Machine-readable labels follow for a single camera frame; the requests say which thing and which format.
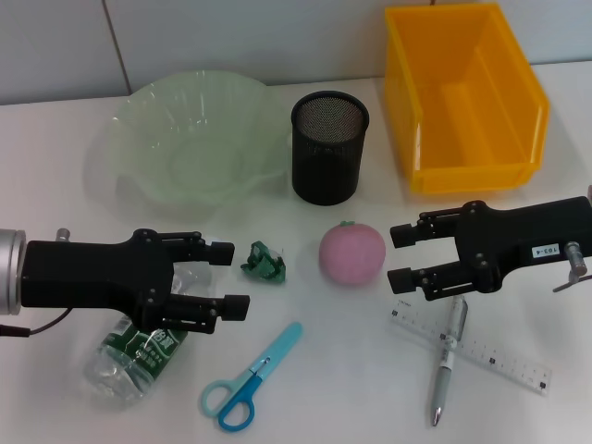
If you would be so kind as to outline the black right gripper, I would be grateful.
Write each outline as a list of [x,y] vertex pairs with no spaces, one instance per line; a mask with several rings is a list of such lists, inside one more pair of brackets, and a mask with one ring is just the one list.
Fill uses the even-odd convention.
[[395,248],[455,234],[462,264],[389,270],[394,294],[420,289],[427,301],[461,295],[467,292],[466,269],[475,290],[490,293],[499,290],[503,279],[518,268],[566,260],[570,272],[568,282],[559,286],[563,290],[588,278],[585,259],[591,255],[591,203],[580,196],[497,210],[473,201],[462,211],[423,212],[414,226],[395,226],[389,233]]

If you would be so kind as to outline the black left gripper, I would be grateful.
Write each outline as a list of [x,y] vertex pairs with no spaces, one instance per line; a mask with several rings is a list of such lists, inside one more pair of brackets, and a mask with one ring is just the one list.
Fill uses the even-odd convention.
[[173,263],[230,266],[233,256],[233,243],[207,243],[199,231],[138,229],[115,244],[32,240],[22,267],[21,304],[110,309],[142,331],[172,328],[176,322],[166,314]]

